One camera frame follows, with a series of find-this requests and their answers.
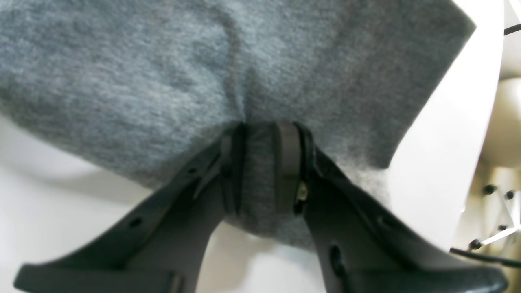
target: black clamp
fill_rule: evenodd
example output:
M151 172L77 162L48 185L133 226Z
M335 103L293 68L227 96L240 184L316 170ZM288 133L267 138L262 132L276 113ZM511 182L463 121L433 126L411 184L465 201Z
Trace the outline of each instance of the black clamp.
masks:
M421 239L353 185L300 124L275 125L277 211L301 216L328 293L502 292L494 267L456 259ZM245 126L227 131L165 187L79 251L24 265L32 293L193 293L206 245L240 210Z

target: heather gray cloth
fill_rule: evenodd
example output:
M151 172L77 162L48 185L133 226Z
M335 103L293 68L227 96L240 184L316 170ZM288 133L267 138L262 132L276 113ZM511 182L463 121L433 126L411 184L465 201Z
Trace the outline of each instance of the heather gray cloth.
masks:
M385 202L398 143L473 29L449 0L0 0L0 112L152 189L248 122L230 221L310 247L274 215L267 122L308 125Z

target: black cable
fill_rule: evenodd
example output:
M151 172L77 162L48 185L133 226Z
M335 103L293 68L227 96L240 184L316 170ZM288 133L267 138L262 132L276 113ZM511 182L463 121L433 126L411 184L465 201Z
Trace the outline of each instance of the black cable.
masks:
M507 35L507 34L510 34L510 33L513 33L513 32L519 31L519 30L521 30L521 23L518 25L512 26L512 27L506 28L503 35Z
M504 265L504 266L521 268L521 261L509 260L509 259L498 258L498 257L492 257L490 255L473 253L473 252L461 250L461 249L458 249L458 248L451 248L450 252L452 252L454 254L457 254L457 255L461 255L461 256L466 257L466 258L475 259L475 260L478 260L478 261L491 262L491 263L500 263L501 265Z

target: gray sweatpants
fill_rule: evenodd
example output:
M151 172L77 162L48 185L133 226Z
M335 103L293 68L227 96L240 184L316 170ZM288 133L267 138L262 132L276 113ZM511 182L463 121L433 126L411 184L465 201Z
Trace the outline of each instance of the gray sweatpants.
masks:
M311 247L274 214L267 123L309 126L385 203L396 147L473 29L450 0L0 0L0 112L151 189L247 122L229 221Z

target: white table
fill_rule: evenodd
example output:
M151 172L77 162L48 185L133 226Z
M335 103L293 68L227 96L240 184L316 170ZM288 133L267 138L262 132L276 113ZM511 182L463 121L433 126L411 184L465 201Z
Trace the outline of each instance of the white table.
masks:
M503 29L501 1L457 2L478 29L400 144L390 168L393 210L446 249L492 109ZM4 293L16 292L11 284L21 262L45 262L75 250L149 194L2 120L0 148L0 291ZM314 254L223 224L210 241L198 292L325 290Z

